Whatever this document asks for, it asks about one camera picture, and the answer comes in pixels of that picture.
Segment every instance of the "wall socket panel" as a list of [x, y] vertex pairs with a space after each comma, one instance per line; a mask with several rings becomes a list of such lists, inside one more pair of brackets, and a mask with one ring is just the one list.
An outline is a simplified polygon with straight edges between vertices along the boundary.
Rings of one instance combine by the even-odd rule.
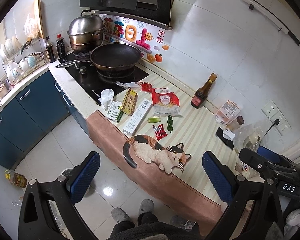
[[279, 124], [275, 127], [281, 136], [285, 135], [291, 130], [291, 126], [289, 125], [287, 119], [283, 116], [279, 108], [272, 100], [269, 101], [261, 110], [267, 117], [270, 117], [272, 123], [274, 123], [274, 120], [279, 119]]

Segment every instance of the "frying pan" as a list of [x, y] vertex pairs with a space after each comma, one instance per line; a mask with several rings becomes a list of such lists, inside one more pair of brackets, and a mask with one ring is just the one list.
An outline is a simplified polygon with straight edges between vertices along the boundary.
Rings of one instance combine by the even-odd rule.
[[[90, 61], [102, 71], [117, 72], [132, 68], [141, 59], [141, 52], [125, 43], [109, 43], [96, 47], [90, 53]], [[62, 63], [55, 68], [69, 67], [89, 60], [73, 60]]]

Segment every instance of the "black phone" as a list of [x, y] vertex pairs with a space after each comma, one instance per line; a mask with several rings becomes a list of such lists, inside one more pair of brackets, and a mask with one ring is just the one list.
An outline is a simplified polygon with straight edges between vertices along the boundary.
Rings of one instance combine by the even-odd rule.
[[228, 140], [226, 138], [223, 137], [223, 129], [221, 127], [218, 128], [217, 132], [216, 132], [216, 136], [225, 144], [229, 147], [230, 150], [233, 151], [233, 141]]

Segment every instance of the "calico cat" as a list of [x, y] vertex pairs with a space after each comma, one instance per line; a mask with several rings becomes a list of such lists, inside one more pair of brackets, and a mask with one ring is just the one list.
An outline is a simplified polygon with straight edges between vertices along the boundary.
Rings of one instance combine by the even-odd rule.
[[133, 146], [137, 157], [146, 163], [156, 163], [159, 165], [160, 170], [164, 170], [168, 174], [172, 172], [174, 166], [178, 166], [183, 172], [186, 161], [191, 158], [190, 154], [184, 153], [183, 143], [164, 148], [152, 137], [140, 134], [128, 139], [122, 150], [125, 160], [132, 168], [136, 168], [137, 164], [129, 154], [131, 145]]

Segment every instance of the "black glass cooktop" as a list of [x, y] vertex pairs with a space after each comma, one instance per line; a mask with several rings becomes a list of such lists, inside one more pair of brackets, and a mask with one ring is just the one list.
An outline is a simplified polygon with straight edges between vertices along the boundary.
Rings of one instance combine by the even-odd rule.
[[[77, 59], [78, 58], [73, 55], [73, 53], [70, 53], [59, 59], [59, 62], [64, 63]], [[101, 73], [101, 76], [97, 72], [97, 68], [92, 63], [88, 62], [81, 62], [76, 66], [71, 65], [66, 67], [66, 70], [99, 106], [101, 106], [101, 104], [98, 99], [100, 98], [100, 93], [103, 90], [112, 89], [114, 91], [114, 95], [117, 95], [124, 90], [124, 88], [115, 84], [116, 81], [120, 81], [121, 83], [136, 82], [149, 75], [147, 72], [135, 66], [134, 69], [125, 72], [123, 75], [124, 77], [122, 78], [106, 78], [108, 73]]]

